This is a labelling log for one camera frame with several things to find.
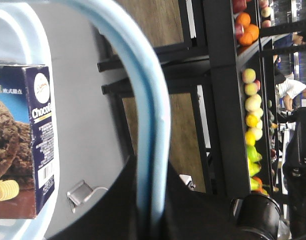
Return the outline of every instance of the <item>fruit display shelf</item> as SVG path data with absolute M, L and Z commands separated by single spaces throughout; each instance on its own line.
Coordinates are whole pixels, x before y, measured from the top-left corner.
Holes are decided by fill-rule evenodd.
M 274 88 L 267 88 L 267 82 L 268 79 L 273 79 L 273 74 L 270 67 L 264 68 L 265 63 L 260 57 L 262 48 L 270 45 L 271 37 L 262 37 L 247 47 L 240 46 L 235 36 L 232 4 L 232 1 L 228 0 L 204 1 L 206 32 L 212 33 L 207 35 L 207 43 L 226 194 L 233 198 L 243 198 L 251 191 L 245 144 L 245 133 L 248 129 L 245 123 L 245 101 L 248 96 L 244 92 L 242 71 L 252 68 L 256 72 L 256 78 L 261 82 L 258 94 L 262 98 L 263 109 L 263 135 L 255 144 L 257 151 L 262 155 L 261 171 L 257 176 L 267 186 L 265 190 L 271 195 L 273 178 L 267 112 L 267 97 L 271 93 L 268 94 L 267 91 L 274 92 Z M 260 24 L 258 4 L 257 0 L 251 0 L 244 10 L 250 15 L 251 23 L 257 26 Z

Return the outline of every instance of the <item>chocolate cookie box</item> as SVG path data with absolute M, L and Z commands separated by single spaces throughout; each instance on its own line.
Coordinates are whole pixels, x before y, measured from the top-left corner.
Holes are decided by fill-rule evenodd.
M 0 219 L 34 219 L 54 187 L 49 69 L 0 64 Z

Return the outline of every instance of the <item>apple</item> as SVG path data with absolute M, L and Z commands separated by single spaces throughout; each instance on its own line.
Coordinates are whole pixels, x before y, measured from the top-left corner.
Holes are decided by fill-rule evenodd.
M 253 97 L 256 98 L 260 103 L 262 103 L 262 97 L 259 94 L 256 93 L 256 94 L 254 94 Z
M 248 96 L 255 95 L 258 92 L 258 85 L 254 82 L 247 83 L 244 86 L 244 91 Z
M 260 89 L 261 89 L 261 82 L 260 82 L 260 80 L 255 80 L 254 81 L 254 83 L 256 83 L 256 85 L 257 85 L 257 91 L 260 91 Z
M 255 135 L 255 141 L 258 141 L 262 138 L 263 136 L 263 131 L 262 129 L 259 129 L 257 127 L 250 127 L 249 129 L 252 133 Z
M 263 121 L 260 119 L 259 121 L 258 121 L 258 123 L 256 124 L 256 126 L 255 126 L 257 129 L 263 129 Z
M 261 10 L 261 16 L 263 18 L 268 18 L 271 15 L 272 8 L 270 6 L 266 6 Z
M 245 84 L 250 84 L 253 83 L 255 78 L 256 78 L 256 73 L 254 71 L 254 69 L 252 68 L 246 68 L 243 72 L 242 72 L 242 81 Z
M 271 27 L 271 20 L 268 20 L 268 19 L 264 20 L 262 22 L 261 26 L 262 26 L 262 28 L 269 28 L 269 27 Z
M 269 6 L 269 0 L 258 0 L 258 6 L 260 9 L 266 8 Z
M 263 112 L 263 109 L 259 107 L 258 109 L 251 111 L 250 114 L 257 116 L 260 119 L 263 116 L 264 112 Z
M 244 34 L 244 27 L 241 23 L 235 23 L 235 37 L 239 40 Z
M 232 0 L 233 5 L 233 13 L 237 14 L 239 12 L 243 12 L 247 8 L 246 0 Z
M 261 107 L 261 102 L 254 96 L 250 96 L 245 101 L 245 109 L 248 112 L 255 111 Z

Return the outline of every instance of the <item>light blue shopping cart handle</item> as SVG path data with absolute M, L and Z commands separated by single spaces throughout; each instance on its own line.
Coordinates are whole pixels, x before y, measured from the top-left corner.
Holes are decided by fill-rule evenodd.
M 148 40 L 112 0 L 0 0 L 58 2 L 84 14 L 117 51 L 129 75 L 138 112 L 137 194 L 140 231 L 159 234 L 170 146 L 170 101 L 160 63 Z

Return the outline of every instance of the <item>brand logo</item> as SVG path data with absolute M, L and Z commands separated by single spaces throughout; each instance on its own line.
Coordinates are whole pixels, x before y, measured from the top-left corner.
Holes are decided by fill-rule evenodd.
M 47 119 L 52 116 L 51 103 L 49 102 L 46 106 L 42 108 L 34 108 L 32 110 L 32 117 L 34 119 L 34 123 L 39 123 L 44 119 Z
M 41 104 L 45 104 L 50 99 L 50 85 L 43 73 L 39 72 L 35 76 L 34 93 Z

